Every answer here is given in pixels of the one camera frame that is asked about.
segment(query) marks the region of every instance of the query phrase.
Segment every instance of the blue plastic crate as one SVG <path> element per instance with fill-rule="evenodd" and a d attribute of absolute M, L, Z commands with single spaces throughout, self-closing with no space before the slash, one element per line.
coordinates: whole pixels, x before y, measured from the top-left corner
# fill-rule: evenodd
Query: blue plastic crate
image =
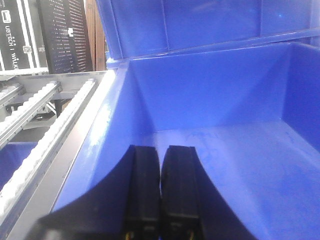
<path fill-rule="evenodd" d="M 0 150 L 0 191 L 36 144 L 35 142 L 10 142 Z"/>
<path fill-rule="evenodd" d="M 97 0 L 97 4 L 114 60 L 200 46 L 231 49 L 291 40 L 319 46 L 319 0 Z"/>
<path fill-rule="evenodd" d="M 55 209 L 95 186 L 129 145 L 155 146 L 161 161 L 169 145 L 195 146 L 259 240 L 320 239 L 319 74 L 320 51 L 300 43 L 125 62 Z"/>

